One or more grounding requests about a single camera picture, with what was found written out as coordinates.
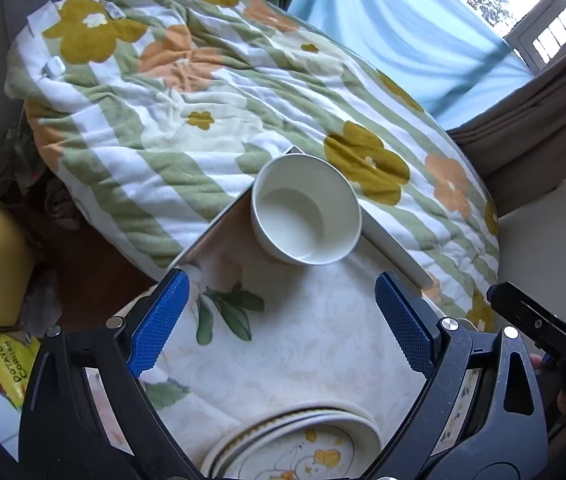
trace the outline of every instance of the blue curtain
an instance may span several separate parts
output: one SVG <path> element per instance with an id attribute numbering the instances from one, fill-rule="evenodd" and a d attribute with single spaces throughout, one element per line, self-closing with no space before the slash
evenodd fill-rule
<path id="1" fill-rule="evenodd" d="M 288 12 L 386 73 L 445 129 L 532 79 L 463 0 L 292 0 Z"/>

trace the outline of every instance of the metal screw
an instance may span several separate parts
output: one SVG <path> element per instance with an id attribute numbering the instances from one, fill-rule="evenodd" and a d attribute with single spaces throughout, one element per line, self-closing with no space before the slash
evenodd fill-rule
<path id="1" fill-rule="evenodd" d="M 506 326 L 503 329 L 503 333 L 510 339 L 516 339 L 518 337 L 518 330 L 516 330 L 513 326 Z"/>
<path id="2" fill-rule="evenodd" d="M 452 319 L 451 317 L 444 317 L 441 321 L 441 325 L 446 330 L 456 330 L 458 329 L 458 321 L 456 319 Z"/>
<path id="3" fill-rule="evenodd" d="M 105 322 L 105 326 L 108 328 L 121 328 L 121 325 L 123 325 L 121 316 L 112 316 Z"/>
<path id="4" fill-rule="evenodd" d="M 56 337 L 61 333 L 61 327 L 59 325 L 52 325 L 49 326 L 47 330 L 45 330 L 45 335 L 48 337 Z"/>

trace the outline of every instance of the blue gripper pad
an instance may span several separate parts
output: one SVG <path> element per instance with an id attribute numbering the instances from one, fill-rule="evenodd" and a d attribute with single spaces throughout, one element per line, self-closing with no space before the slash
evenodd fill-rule
<path id="1" fill-rule="evenodd" d="M 434 372 L 432 341 L 396 284 L 381 274 L 374 288 L 378 308 L 398 341 L 410 367 L 429 379 Z"/>
<path id="2" fill-rule="evenodd" d="M 178 272 L 132 336 L 128 368 L 134 377 L 138 378 L 143 370 L 150 370 L 156 364 L 163 345 L 188 303 L 188 296 L 188 275 L 183 271 Z"/>

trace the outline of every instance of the green leaf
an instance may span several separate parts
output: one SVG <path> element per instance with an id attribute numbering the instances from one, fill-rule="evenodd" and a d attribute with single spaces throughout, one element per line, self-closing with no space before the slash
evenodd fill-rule
<path id="1" fill-rule="evenodd" d="M 201 298 L 197 300 L 199 306 L 199 326 L 197 328 L 197 343 L 201 346 L 209 345 L 212 341 L 212 326 L 214 325 L 214 317 L 209 308 Z"/>
<path id="2" fill-rule="evenodd" d="M 173 379 L 169 379 L 165 383 L 145 383 L 145 394 L 147 395 L 147 400 L 154 406 L 154 409 L 160 410 L 167 408 L 167 406 L 172 406 L 175 402 L 187 396 L 189 388 L 182 386 Z"/>
<path id="3" fill-rule="evenodd" d="M 225 300 L 226 294 L 207 290 L 207 295 L 216 305 L 221 317 L 230 330 L 242 341 L 251 341 L 250 320 L 244 311 Z"/>
<path id="4" fill-rule="evenodd" d="M 252 310 L 253 312 L 263 312 L 265 310 L 265 301 L 249 290 L 233 290 L 232 292 L 222 294 L 224 300 L 234 306 Z"/>

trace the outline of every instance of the green and white striped bedding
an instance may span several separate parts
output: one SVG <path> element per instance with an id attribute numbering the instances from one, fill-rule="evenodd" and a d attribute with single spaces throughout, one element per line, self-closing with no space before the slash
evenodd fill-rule
<path id="1" fill-rule="evenodd" d="M 28 23 L 6 92 L 27 100 L 39 152 L 86 218 L 153 278 L 295 144 L 352 182 L 434 277 L 444 312 L 490 327 L 489 195 L 418 103 L 356 55 L 265 0 L 62 0 Z M 53 56 L 66 67 L 55 80 Z"/>

